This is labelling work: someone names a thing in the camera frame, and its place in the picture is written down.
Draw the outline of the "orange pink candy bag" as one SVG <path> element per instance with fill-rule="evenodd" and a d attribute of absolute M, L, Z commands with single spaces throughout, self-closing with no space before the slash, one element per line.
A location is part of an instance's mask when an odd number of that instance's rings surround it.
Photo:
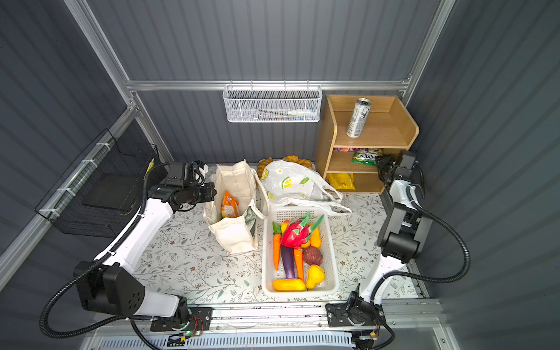
<path fill-rule="evenodd" d="M 223 197 L 221 215 L 222 218 L 236 218 L 240 215 L 239 201 L 227 190 Z"/>

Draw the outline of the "green candy bag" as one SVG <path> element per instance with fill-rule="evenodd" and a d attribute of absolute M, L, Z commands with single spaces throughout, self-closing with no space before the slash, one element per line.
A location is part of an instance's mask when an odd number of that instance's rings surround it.
<path fill-rule="evenodd" d="M 382 152 L 377 149 L 359 149 L 354 152 L 351 161 L 364 166 L 377 166 L 376 159 L 380 155 Z"/>

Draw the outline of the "cream canvas tote bag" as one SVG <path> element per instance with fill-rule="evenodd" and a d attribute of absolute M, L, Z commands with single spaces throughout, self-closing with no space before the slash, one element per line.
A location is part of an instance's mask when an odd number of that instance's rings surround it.
<path fill-rule="evenodd" d="M 217 194 L 204 205 L 203 218 L 218 244 L 232 255 L 256 250 L 256 220 L 265 220 L 270 209 L 268 199 L 258 207 L 257 193 L 265 195 L 265 188 L 257 171 L 246 160 L 218 165 L 211 182 Z"/>

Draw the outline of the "white lemon-print plastic bag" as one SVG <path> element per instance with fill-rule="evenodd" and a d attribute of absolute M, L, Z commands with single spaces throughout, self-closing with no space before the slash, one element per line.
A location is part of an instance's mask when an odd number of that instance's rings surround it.
<path fill-rule="evenodd" d="M 263 170 L 260 181 L 273 208 L 300 206 L 323 210 L 330 216 L 350 215 L 343 195 L 313 169 L 285 160 L 274 160 Z"/>

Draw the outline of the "white plastic produce basket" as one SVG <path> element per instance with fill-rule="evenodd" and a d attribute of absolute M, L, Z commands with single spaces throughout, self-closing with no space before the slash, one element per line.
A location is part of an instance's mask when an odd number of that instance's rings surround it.
<path fill-rule="evenodd" d="M 300 300 L 337 292 L 332 240 L 326 211 L 296 206 L 272 210 L 263 233 L 264 293 Z"/>

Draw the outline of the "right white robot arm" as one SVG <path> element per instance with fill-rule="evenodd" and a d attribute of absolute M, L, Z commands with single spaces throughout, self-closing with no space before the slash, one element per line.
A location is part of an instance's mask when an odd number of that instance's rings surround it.
<path fill-rule="evenodd" d="M 379 179 L 384 184 L 381 198 L 386 211 L 386 220 L 377 240 L 381 256 L 365 284 L 352 292 L 346 308 L 348 311 L 379 306 L 384 283 L 391 279 L 389 274 L 399 271 L 422 251 L 432 220 L 413 206 L 418 199 L 414 191 L 422 189 L 422 185 L 414 182 L 414 172 L 418 169 L 416 156 L 404 150 L 398 156 L 376 158 Z"/>

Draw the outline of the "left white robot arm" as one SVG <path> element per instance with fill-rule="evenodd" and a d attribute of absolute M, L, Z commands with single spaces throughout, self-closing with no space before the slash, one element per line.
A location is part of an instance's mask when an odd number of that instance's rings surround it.
<path fill-rule="evenodd" d="M 184 297 L 147 290 L 134 277 L 134 271 L 147 245 L 175 212 L 182 211 L 183 205 L 190 210 L 196 204 L 211 202 L 216 194 L 212 182 L 152 186 L 144 211 L 135 214 L 96 259 L 109 257 L 77 282 L 83 309 L 125 318 L 156 316 L 176 323 L 189 322 L 191 313 Z"/>

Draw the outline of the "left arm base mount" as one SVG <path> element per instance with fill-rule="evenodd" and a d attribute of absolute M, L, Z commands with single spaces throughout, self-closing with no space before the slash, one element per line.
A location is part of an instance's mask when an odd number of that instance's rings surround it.
<path fill-rule="evenodd" d="M 171 318 L 158 317 L 150 325 L 152 332 L 204 332 L 209 329 L 214 309 L 189 307 Z"/>

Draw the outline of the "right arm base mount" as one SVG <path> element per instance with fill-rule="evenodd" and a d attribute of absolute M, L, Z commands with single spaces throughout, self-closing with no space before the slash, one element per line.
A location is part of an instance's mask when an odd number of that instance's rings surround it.
<path fill-rule="evenodd" d="M 385 321 L 384 311 L 363 300 L 356 301 L 352 306 L 346 303 L 327 303 L 328 325 L 331 328 L 344 327 L 378 327 Z"/>

